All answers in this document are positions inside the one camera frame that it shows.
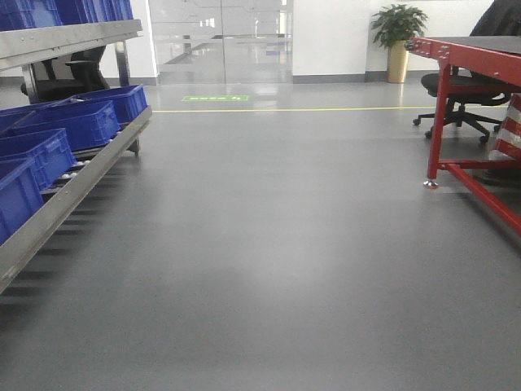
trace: glass door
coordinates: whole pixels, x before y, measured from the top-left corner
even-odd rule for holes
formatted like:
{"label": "glass door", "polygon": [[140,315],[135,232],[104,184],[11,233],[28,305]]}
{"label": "glass door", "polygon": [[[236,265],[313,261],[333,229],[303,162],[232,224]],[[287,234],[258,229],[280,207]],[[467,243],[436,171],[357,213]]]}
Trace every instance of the glass door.
{"label": "glass door", "polygon": [[291,82],[292,1],[222,0],[227,82]]}
{"label": "glass door", "polygon": [[150,0],[160,82],[291,81],[293,0]]}

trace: chair armrest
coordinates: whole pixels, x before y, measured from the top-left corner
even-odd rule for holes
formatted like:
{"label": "chair armrest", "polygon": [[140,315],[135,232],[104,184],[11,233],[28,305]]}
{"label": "chair armrest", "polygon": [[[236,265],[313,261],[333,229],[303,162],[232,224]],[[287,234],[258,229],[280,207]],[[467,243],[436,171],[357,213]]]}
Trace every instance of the chair armrest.
{"label": "chair armrest", "polygon": [[45,59],[42,61],[42,64],[46,69],[47,77],[49,77],[49,80],[56,80],[55,70],[52,68],[53,59]]}
{"label": "chair armrest", "polygon": [[68,61],[65,65],[71,67],[73,65],[96,65],[97,63],[97,61],[90,61],[88,59],[77,59],[76,61]]}

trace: steel shelf frame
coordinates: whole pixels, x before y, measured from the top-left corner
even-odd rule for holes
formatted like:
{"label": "steel shelf frame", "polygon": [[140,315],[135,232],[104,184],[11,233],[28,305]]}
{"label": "steel shelf frame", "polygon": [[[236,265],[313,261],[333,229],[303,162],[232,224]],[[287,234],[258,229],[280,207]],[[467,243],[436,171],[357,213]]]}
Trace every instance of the steel shelf frame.
{"label": "steel shelf frame", "polygon": [[0,71],[138,36],[140,20],[0,32]]}
{"label": "steel shelf frame", "polygon": [[[129,65],[125,40],[137,37],[141,29],[140,20],[119,20],[0,32],[0,70],[22,66],[29,87],[29,100],[34,103],[36,91],[33,91],[33,96],[30,94],[33,84],[32,63],[115,43],[120,84],[127,86]],[[88,165],[77,172],[75,178],[61,187],[0,246],[0,293],[22,271],[119,157],[127,150],[136,155],[139,153],[138,137],[146,128],[151,113],[151,108],[148,107],[130,122]]]}

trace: green plant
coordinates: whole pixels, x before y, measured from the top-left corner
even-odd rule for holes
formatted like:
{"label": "green plant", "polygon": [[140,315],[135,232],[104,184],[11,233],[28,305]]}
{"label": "green plant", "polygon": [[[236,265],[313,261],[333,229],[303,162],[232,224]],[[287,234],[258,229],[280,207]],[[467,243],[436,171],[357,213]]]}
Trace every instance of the green plant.
{"label": "green plant", "polygon": [[383,47],[391,47],[397,41],[404,41],[413,36],[421,37],[425,28],[424,22],[428,19],[417,7],[403,4],[382,7],[380,12],[373,16],[377,16],[377,19],[372,22],[371,28],[378,30],[373,42],[379,42]]}

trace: gold plant pot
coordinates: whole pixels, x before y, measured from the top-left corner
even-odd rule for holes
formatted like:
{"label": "gold plant pot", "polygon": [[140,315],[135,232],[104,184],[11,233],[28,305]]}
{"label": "gold plant pot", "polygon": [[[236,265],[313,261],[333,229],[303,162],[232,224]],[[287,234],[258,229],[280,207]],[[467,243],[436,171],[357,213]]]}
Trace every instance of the gold plant pot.
{"label": "gold plant pot", "polygon": [[409,52],[405,49],[405,41],[398,41],[387,53],[387,81],[403,83],[407,74]]}

